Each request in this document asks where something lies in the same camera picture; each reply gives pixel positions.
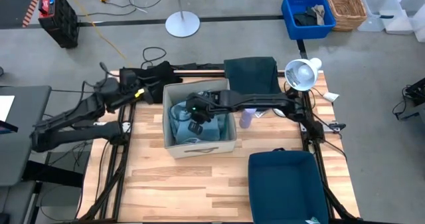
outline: blue cloth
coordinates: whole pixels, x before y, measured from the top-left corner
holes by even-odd
[[[176,144],[215,142],[223,140],[225,133],[226,114],[216,115],[211,122],[201,124],[203,131],[196,135],[189,131],[189,124],[193,122],[191,114],[186,111],[186,102],[180,102],[171,107],[169,119],[171,131]]]

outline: black toolbox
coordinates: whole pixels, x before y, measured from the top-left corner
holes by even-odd
[[[67,0],[40,0],[39,23],[61,48],[78,45],[78,17]]]

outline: cardboard box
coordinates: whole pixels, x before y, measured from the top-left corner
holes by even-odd
[[[170,127],[169,111],[172,106],[186,100],[186,97],[192,92],[217,91],[229,89],[227,79],[206,80],[191,83],[168,84],[164,87],[163,93],[163,131],[165,149],[174,158],[185,158],[205,154],[217,154],[223,152],[232,152],[236,144],[236,123],[233,114],[227,116],[226,140],[217,142],[200,142],[197,144],[179,144],[175,145],[173,132]]]

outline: small purple object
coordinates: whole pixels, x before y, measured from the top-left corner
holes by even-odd
[[[239,126],[241,128],[249,128],[252,121],[252,115],[255,113],[256,108],[247,108],[242,112],[242,116],[239,119]]]

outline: wooden tabletop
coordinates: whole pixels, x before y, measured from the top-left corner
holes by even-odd
[[[193,82],[211,78],[185,78]],[[280,78],[283,90],[285,78]],[[324,94],[327,85],[319,74],[315,88]],[[313,90],[314,112],[325,121],[335,120],[332,105]],[[274,148],[302,150],[298,124],[280,118],[273,112],[254,118],[248,129],[238,127],[238,140],[233,152],[175,160],[163,147],[162,105],[137,104],[129,147],[126,178],[118,221],[252,221],[248,198],[248,157]],[[117,114],[106,114],[100,121],[117,120]],[[236,123],[240,117],[234,114]],[[342,149],[336,134],[326,139]],[[94,203],[100,157],[105,140],[94,140],[78,214],[83,216]],[[108,146],[101,164],[99,193],[104,188],[110,151]],[[359,216],[351,179],[344,157],[321,145],[329,187],[338,200],[354,216]],[[107,217],[112,215],[115,190],[109,198]]]

